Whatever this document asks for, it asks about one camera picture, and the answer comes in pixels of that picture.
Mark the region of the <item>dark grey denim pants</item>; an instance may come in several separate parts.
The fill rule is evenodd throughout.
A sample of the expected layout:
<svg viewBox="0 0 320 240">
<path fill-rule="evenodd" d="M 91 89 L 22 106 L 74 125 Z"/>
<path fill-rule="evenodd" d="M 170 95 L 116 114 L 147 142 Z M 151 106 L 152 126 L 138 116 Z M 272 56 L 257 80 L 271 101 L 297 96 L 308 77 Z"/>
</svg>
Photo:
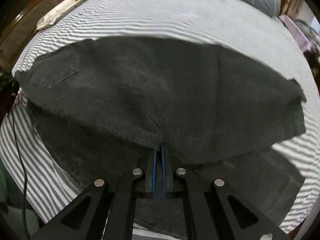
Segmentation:
<svg viewBox="0 0 320 240">
<path fill-rule="evenodd" d="M 45 147 L 77 185 L 119 177 L 164 149 L 208 188 L 216 178 L 279 225 L 304 177 L 272 146 L 305 133 L 299 83 L 218 45 L 83 40 L 16 79 Z"/>
</svg>

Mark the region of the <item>grey white striped bedsheet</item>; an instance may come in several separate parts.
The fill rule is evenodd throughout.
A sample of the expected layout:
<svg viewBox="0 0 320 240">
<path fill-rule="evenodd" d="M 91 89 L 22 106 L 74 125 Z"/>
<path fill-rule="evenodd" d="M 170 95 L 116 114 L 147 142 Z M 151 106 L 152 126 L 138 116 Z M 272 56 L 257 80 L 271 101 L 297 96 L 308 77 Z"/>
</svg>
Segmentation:
<svg viewBox="0 0 320 240">
<path fill-rule="evenodd" d="M 87 38 L 152 35 L 227 46 L 296 79 L 307 102 L 306 132 L 273 145 L 305 177 L 285 232 L 305 223 L 319 196 L 319 94 L 308 63 L 288 30 L 239 0 L 87 0 L 54 26 L 35 35 L 14 71 L 27 70 L 45 53 Z M 19 189 L 28 176 L 27 199 L 43 222 L 50 221 L 77 194 L 31 125 L 27 99 L 18 95 L 1 125 L 1 160 Z"/>
</svg>

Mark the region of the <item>dark wooden headboard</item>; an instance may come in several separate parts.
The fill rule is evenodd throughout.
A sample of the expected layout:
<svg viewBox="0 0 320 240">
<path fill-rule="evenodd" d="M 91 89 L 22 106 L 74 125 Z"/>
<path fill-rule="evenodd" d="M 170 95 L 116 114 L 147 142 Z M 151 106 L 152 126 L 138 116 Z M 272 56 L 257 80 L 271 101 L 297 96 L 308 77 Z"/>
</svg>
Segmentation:
<svg viewBox="0 0 320 240">
<path fill-rule="evenodd" d="M 1 33 L 1 68 L 10 72 L 42 16 L 63 0 L 32 0 Z"/>
</svg>

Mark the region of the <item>floral pillow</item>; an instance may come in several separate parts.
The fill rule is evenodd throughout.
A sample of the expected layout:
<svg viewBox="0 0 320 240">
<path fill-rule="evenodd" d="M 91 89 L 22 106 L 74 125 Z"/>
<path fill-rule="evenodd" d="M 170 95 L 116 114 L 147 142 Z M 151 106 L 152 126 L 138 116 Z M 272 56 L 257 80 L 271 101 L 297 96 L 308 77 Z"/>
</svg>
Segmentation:
<svg viewBox="0 0 320 240">
<path fill-rule="evenodd" d="M 37 22 L 36 31 L 51 27 L 84 1 L 85 0 L 63 0 Z"/>
</svg>

